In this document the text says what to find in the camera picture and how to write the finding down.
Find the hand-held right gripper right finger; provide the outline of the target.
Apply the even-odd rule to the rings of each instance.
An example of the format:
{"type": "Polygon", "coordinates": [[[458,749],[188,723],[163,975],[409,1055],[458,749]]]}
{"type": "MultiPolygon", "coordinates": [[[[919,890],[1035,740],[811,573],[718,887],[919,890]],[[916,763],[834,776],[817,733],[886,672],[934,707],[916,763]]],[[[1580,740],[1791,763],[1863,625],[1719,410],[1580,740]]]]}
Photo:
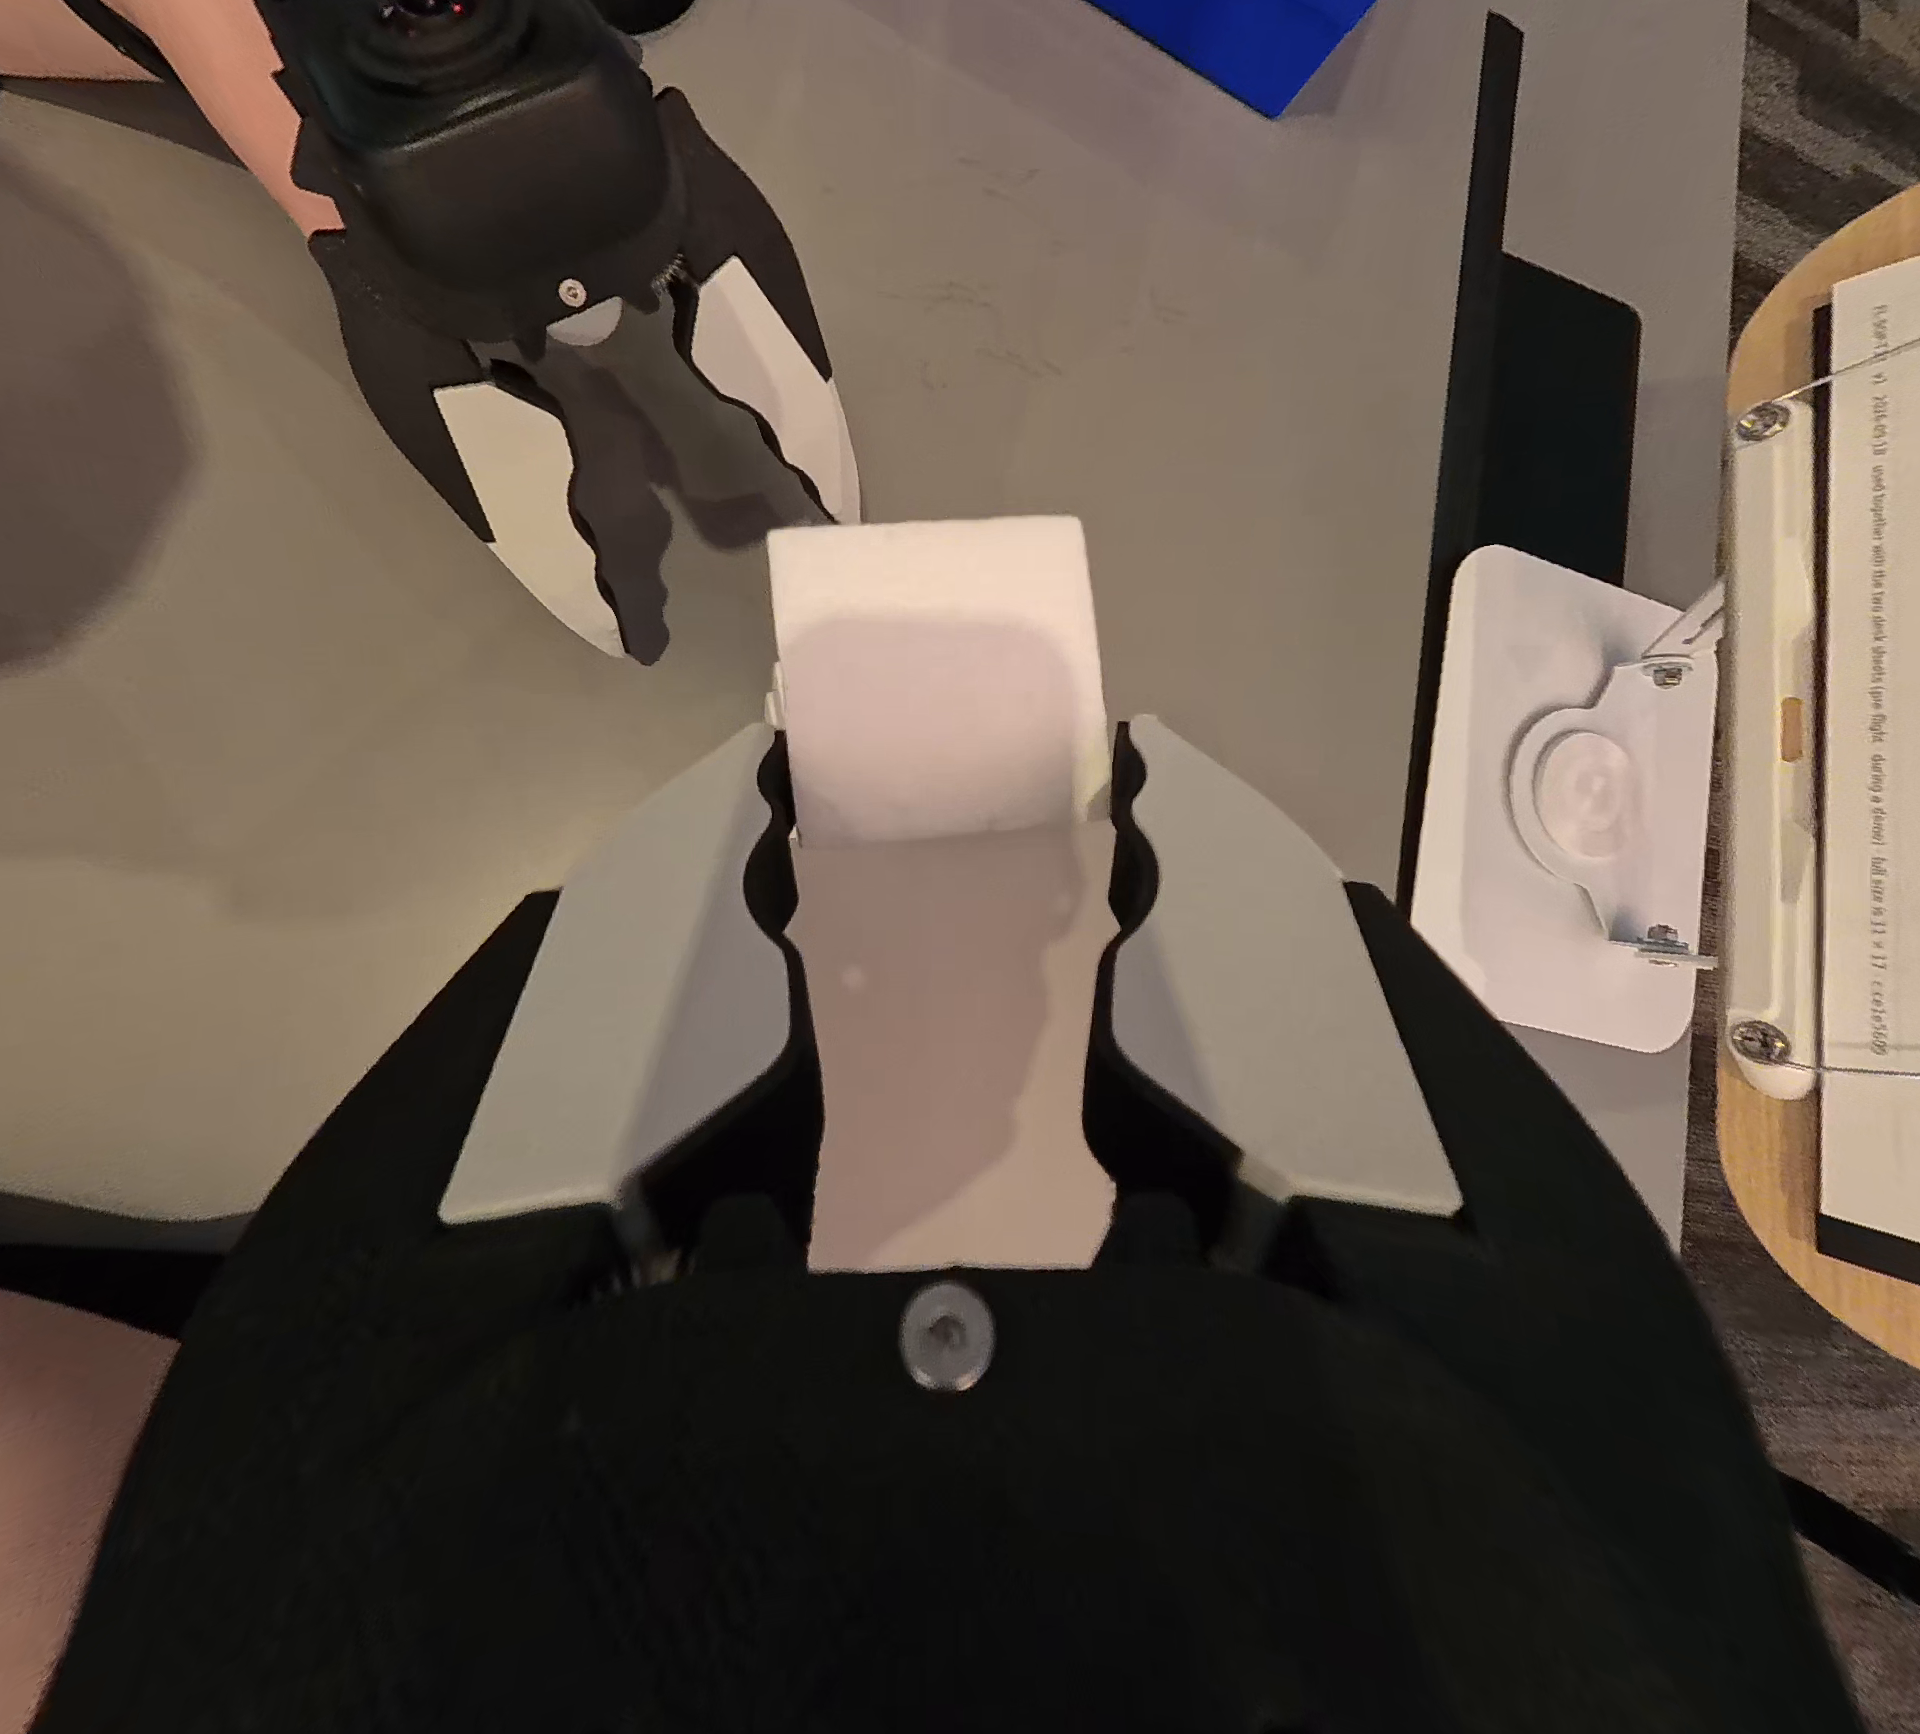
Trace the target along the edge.
{"type": "Polygon", "coordinates": [[[1307,1202],[1456,1218],[1333,860],[1155,716],[1116,733],[1111,825],[1083,1133],[1116,1211],[1181,1207],[1204,1262],[1266,1262],[1307,1202]]]}

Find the printed paper sheet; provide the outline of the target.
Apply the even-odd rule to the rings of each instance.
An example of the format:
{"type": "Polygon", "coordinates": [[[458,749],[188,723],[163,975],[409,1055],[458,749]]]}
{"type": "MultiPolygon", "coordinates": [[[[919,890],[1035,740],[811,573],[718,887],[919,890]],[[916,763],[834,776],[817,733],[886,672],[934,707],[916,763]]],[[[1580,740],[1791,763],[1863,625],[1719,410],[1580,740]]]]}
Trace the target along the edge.
{"type": "Polygon", "coordinates": [[[1824,508],[1816,1246],[1919,1274],[1919,259],[1839,282],[1824,508]]]}

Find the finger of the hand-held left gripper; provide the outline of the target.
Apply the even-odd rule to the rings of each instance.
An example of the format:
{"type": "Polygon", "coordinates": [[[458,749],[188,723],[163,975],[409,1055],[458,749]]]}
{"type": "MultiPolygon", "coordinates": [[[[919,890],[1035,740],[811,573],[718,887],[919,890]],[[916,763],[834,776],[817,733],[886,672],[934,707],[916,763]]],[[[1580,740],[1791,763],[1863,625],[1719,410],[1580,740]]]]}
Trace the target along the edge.
{"type": "Polygon", "coordinates": [[[727,254],[695,276],[681,293],[681,356],[717,398],[755,418],[831,522],[864,520],[848,413],[795,261],[727,254]]]}
{"type": "Polygon", "coordinates": [[[496,361],[436,397],[486,542],[580,640],[654,666],[666,656],[666,450],[611,369],[496,361]]]}

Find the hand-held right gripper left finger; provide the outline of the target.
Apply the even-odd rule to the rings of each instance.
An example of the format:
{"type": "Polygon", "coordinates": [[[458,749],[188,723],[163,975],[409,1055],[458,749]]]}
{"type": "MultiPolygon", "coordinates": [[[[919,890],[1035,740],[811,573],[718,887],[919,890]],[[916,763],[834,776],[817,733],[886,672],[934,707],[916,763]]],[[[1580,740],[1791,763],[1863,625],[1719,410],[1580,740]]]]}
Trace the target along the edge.
{"type": "Polygon", "coordinates": [[[446,1225],[602,1207],[646,1257],[764,1197],[805,1252],[822,1060],[789,928],[786,738],[755,723],[558,889],[440,1204],[446,1225]]]}

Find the wooden board document stand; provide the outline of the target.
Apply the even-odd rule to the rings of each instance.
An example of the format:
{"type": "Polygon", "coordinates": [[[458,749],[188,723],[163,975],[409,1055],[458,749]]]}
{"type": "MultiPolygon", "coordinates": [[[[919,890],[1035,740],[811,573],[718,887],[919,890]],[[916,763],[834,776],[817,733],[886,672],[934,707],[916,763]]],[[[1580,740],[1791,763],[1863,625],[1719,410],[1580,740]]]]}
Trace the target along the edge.
{"type": "Polygon", "coordinates": [[[1916,1283],[1816,1246],[1824,508],[1839,282],[1916,259],[1916,189],[1767,296],[1730,377],[1707,589],[1621,585],[1627,454],[1526,454],[1452,564],[1412,918],[1499,1015],[1627,1052],[1715,991],[1721,1174],[1842,1326],[1916,1362],[1916,1283]]]}

